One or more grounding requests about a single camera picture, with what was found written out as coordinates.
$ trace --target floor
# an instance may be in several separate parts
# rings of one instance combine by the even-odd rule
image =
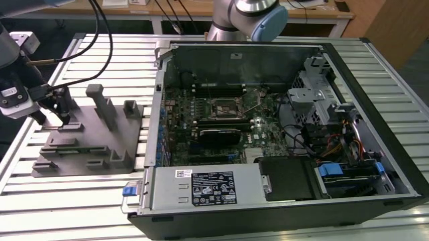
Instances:
[[[59,58],[69,45],[75,33],[92,33],[95,30],[95,22],[87,20],[67,20],[64,21],[64,27],[60,27],[53,20],[3,20],[3,24],[9,32],[31,31],[36,34],[41,45],[31,56],[32,60]],[[152,27],[148,21],[109,21],[109,25],[115,34],[152,34]],[[175,34],[167,22],[163,23],[163,27],[167,34]],[[187,34],[195,33],[190,22],[184,22],[183,27]],[[208,27],[210,24],[198,23],[199,34],[203,34]],[[41,74],[47,79],[55,68],[55,65],[40,67]],[[429,95],[426,94],[429,90],[429,41],[422,44],[409,63],[400,70],[400,74],[429,105]],[[24,119],[12,120],[0,114],[0,160]]]
[[[400,75],[429,105],[429,40],[425,41],[408,64],[400,70]]]

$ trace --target power supply label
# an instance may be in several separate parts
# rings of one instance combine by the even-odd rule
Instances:
[[[192,173],[192,205],[236,204],[232,172]]]

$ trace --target slotted aluminum surface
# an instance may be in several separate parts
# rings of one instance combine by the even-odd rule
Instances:
[[[83,49],[92,39],[73,40],[65,55]],[[112,64],[99,79],[71,87],[79,105],[91,105],[84,94],[88,83],[104,85],[104,95],[115,104],[135,99],[146,106],[138,147],[138,168],[146,152],[151,95],[156,70],[154,47],[159,40],[202,40],[202,37],[115,35]],[[331,42],[397,134],[426,179],[429,179],[429,117],[404,80],[381,57],[358,39],[279,38],[282,42]],[[93,48],[59,66],[51,83],[60,84],[92,76],[108,54],[103,35]],[[347,99],[342,86],[339,90]],[[0,240],[147,240],[120,211],[122,187],[138,180],[140,172],[124,175],[31,177],[32,164],[48,137],[48,131],[27,120],[5,159],[0,182]],[[135,205],[136,199],[128,199]],[[325,227],[286,232],[220,236],[196,240],[429,240],[429,206],[395,211],[347,227]]]

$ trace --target motherboard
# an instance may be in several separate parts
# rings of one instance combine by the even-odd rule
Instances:
[[[279,94],[263,86],[167,88],[170,166],[252,163],[287,156]]]

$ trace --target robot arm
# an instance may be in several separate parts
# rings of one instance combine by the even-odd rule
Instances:
[[[0,1],[0,19],[29,13],[41,9],[55,8],[75,0],[19,0]]]
[[[278,0],[216,0],[207,40],[273,41],[287,22],[287,10]]]
[[[0,1],[0,19],[13,17],[40,9],[59,7],[73,0],[19,0]],[[31,90],[45,85],[45,81],[35,66],[27,66],[27,55],[9,33],[0,24],[0,111],[11,118],[31,116],[40,124],[45,116],[39,111],[40,106],[52,109],[56,104],[55,98],[32,99]]]

